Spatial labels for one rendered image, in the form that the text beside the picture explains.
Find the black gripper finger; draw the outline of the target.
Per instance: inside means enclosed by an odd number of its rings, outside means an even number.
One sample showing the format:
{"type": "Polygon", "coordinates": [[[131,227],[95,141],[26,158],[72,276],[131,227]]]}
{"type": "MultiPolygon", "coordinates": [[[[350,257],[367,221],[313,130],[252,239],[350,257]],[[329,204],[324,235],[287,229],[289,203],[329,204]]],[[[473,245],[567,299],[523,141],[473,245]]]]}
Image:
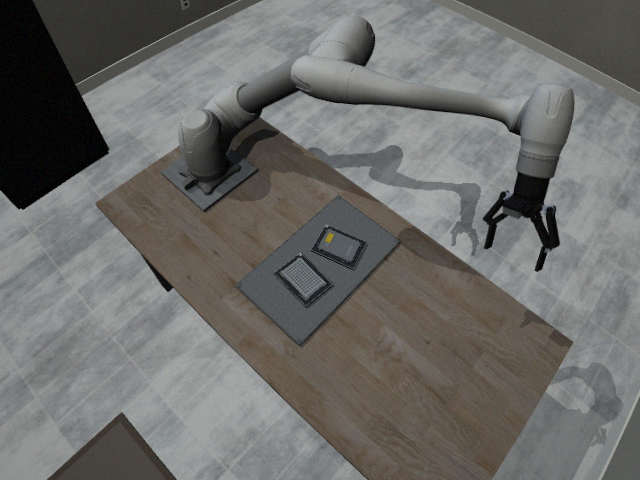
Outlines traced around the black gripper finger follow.
{"type": "Polygon", "coordinates": [[[501,204],[504,203],[511,195],[512,194],[509,193],[509,191],[501,192],[497,202],[492,206],[492,208],[483,217],[483,221],[487,222],[486,228],[488,229],[488,233],[487,233],[484,249],[488,249],[488,248],[492,247],[494,236],[495,236],[495,232],[496,232],[496,227],[497,227],[496,224],[498,222],[500,222],[501,220],[503,220],[504,218],[506,218],[508,215],[505,215],[505,214],[501,213],[500,215],[498,215],[494,219],[492,217],[502,207],[501,204]]]}
{"type": "Polygon", "coordinates": [[[542,221],[542,216],[540,212],[538,214],[534,214],[534,212],[531,211],[528,214],[537,230],[537,233],[543,245],[541,247],[538,261],[534,270],[536,272],[542,270],[547,253],[552,251],[552,248],[556,248],[557,246],[560,245],[556,218],[555,218],[556,207],[543,205],[542,210],[544,210],[544,214],[546,215],[548,232],[542,221]]]}

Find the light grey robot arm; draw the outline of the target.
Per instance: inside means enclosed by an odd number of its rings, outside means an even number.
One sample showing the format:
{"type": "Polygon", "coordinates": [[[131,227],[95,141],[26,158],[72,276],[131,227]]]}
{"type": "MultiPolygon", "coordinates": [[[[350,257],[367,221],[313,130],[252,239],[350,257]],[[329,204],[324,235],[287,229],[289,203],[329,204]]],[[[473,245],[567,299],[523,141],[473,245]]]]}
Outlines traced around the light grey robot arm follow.
{"type": "Polygon", "coordinates": [[[186,177],[181,186],[187,190],[196,185],[210,195],[239,172],[240,166],[226,157],[233,138],[258,119],[263,108],[299,90],[333,103],[397,106],[500,121],[509,132],[521,135],[516,171],[536,179],[554,177],[573,120],[570,87],[541,83],[532,95],[505,99],[395,79],[365,67],[375,46],[375,34],[366,21],[360,16],[342,18],[313,40],[309,50],[251,83],[227,84],[204,109],[184,115],[178,128],[187,164],[179,169],[186,177]]]}

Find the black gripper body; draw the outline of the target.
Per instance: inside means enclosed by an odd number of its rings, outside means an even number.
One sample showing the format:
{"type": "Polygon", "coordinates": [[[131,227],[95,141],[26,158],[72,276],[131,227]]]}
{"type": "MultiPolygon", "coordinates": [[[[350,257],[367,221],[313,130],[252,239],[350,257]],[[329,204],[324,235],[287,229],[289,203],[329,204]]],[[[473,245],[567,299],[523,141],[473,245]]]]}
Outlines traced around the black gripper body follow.
{"type": "Polygon", "coordinates": [[[530,199],[534,214],[542,211],[550,179],[536,179],[517,174],[513,195],[530,199]]]}

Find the clear rectangular plastic lid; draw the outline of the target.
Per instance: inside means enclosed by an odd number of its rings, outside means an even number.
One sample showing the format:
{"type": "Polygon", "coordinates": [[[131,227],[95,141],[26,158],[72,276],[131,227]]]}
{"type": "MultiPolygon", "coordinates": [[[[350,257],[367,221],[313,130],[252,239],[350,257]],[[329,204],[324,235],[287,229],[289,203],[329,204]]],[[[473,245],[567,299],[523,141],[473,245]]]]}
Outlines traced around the clear rectangular plastic lid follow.
{"type": "Polygon", "coordinates": [[[318,248],[351,263],[360,242],[328,229],[318,248]]]}

